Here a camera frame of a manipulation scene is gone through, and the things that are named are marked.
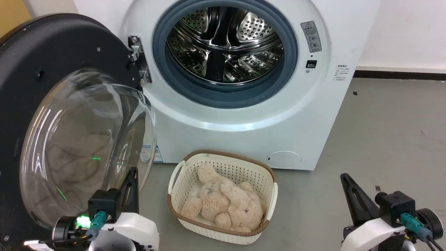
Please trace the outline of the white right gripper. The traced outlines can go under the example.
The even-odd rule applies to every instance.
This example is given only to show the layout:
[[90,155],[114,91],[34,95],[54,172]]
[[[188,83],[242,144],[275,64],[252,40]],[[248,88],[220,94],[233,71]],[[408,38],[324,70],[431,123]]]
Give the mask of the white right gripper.
[[379,208],[348,173],[340,175],[347,205],[356,228],[341,244],[341,251],[368,251],[394,235],[404,226],[393,228],[379,217]]

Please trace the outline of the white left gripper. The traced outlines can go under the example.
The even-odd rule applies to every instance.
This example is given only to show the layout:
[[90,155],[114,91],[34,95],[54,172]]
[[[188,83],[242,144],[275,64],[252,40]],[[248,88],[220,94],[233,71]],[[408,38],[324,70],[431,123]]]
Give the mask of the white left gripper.
[[138,168],[131,167],[121,184],[122,212],[107,223],[89,246],[89,251],[159,251],[160,235],[154,221],[138,214]]

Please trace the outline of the white front-load washing machine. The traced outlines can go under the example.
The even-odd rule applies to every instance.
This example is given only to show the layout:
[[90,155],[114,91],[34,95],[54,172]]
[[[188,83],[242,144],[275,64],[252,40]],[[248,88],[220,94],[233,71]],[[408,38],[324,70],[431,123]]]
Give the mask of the white front-load washing machine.
[[[152,83],[144,95],[155,109],[159,150],[178,163],[196,150],[216,150],[267,163],[276,151],[301,156],[297,170],[314,170],[382,0],[266,0],[295,32],[298,63],[288,83],[271,98],[243,108],[208,107],[185,98],[166,83],[153,57],[159,19],[179,0],[73,0],[81,15],[105,25],[129,46],[143,43]],[[314,21],[322,51],[310,53],[301,23]],[[317,60],[307,69],[307,60]],[[347,81],[334,81],[339,64],[350,67]]]

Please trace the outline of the metal door hinge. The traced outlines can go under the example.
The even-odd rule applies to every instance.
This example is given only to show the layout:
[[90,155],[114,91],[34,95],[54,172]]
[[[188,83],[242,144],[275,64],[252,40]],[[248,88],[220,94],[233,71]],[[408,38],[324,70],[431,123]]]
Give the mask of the metal door hinge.
[[152,83],[152,76],[147,63],[145,50],[143,48],[141,38],[139,36],[129,36],[128,47],[131,50],[130,59],[136,64],[136,67],[138,68],[141,85]]

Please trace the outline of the washer door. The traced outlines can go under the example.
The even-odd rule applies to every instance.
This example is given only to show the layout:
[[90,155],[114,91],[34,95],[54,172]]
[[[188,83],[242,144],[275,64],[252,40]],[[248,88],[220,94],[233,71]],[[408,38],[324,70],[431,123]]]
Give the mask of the washer door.
[[87,16],[57,13],[0,38],[0,251],[32,251],[61,216],[138,168],[139,203],[156,116],[131,50]]

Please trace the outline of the blue energy sticker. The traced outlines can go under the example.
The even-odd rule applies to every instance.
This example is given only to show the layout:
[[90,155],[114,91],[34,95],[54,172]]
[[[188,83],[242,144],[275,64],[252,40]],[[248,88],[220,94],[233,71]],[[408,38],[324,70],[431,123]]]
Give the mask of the blue energy sticker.
[[159,146],[156,145],[156,148],[152,148],[152,145],[143,145],[140,151],[140,159],[143,162],[163,162],[163,158],[161,156]]

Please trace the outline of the round white filter cover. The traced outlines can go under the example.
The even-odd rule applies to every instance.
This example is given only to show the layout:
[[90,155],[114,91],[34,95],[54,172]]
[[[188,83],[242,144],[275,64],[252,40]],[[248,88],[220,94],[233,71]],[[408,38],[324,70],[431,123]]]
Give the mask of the round white filter cover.
[[297,169],[302,159],[301,156],[291,151],[276,151],[271,153],[267,159],[267,164],[276,169]]

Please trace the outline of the beige plush teddy bear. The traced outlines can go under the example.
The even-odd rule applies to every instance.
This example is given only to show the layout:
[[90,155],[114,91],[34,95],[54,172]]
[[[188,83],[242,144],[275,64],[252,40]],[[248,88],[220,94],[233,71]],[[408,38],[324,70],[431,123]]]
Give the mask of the beige plush teddy bear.
[[200,193],[185,202],[182,216],[195,220],[200,215],[219,228],[237,232],[259,227],[267,208],[250,183],[236,185],[209,163],[200,164],[197,174],[202,183]]

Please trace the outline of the cream laundry basket brown rim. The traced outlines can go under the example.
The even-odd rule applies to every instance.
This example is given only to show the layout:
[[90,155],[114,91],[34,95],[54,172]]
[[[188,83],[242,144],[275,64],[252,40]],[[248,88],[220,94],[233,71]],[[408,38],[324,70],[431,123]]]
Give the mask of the cream laundry basket brown rim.
[[[248,182],[253,186],[254,191],[266,204],[266,214],[256,230],[250,233],[224,230],[201,217],[193,220],[180,214],[186,200],[199,194],[200,182],[197,168],[203,163],[212,165],[217,173],[237,185]],[[236,154],[198,150],[188,154],[172,172],[168,185],[167,202],[172,214],[186,229],[219,241],[249,245],[258,240],[263,230],[269,225],[274,214],[277,197],[277,177],[266,164]]]

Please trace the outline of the small printed text label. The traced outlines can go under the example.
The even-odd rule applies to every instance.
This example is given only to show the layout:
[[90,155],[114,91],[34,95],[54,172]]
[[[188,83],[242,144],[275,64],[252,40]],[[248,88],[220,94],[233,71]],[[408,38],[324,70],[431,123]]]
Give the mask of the small printed text label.
[[334,81],[347,81],[350,76],[350,67],[345,64],[339,64],[333,74]]

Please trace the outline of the grey warning label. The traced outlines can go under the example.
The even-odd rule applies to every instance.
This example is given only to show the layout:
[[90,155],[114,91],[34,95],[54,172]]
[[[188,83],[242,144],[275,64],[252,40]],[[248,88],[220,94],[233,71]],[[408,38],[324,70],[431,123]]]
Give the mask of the grey warning label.
[[314,21],[307,21],[300,24],[308,44],[309,52],[322,51],[322,44],[319,38],[319,33]]

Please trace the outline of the stainless steel drum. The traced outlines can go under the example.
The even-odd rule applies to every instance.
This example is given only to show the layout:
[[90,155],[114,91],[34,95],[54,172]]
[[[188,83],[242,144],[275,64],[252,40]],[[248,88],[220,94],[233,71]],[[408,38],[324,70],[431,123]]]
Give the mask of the stainless steel drum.
[[206,7],[185,14],[167,46],[180,67],[215,85],[244,85],[271,72],[284,55],[272,25],[234,7]]

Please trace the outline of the yellow wooden panel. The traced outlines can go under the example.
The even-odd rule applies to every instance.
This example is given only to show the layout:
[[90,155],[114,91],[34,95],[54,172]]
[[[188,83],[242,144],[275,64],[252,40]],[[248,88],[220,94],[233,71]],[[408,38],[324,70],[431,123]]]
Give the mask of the yellow wooden panel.
[[0,38],[32,19],[24,0],[0,0]]

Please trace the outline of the black wall baseboard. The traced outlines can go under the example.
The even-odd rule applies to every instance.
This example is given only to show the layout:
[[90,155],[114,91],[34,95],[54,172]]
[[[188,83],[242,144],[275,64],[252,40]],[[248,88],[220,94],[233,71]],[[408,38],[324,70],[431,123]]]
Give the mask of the black wall baseboard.
[[421,81],[446,81],[446,74],[440,73],[407,73],[400,71],[356,70],[354,78],[381,78]]

